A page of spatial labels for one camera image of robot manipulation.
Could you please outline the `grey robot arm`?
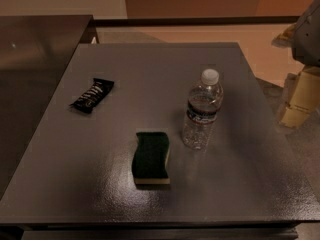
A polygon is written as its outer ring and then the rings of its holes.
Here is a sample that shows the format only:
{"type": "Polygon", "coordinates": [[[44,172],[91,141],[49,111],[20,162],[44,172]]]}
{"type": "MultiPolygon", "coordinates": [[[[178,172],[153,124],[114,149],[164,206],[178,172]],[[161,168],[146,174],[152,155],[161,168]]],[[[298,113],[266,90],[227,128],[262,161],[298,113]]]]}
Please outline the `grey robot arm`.
{"type": "Polygon", "coordinates": [[[291,50],[296,61],[320,66],[320,0],[313,0],[296,22],[291,50]]]}

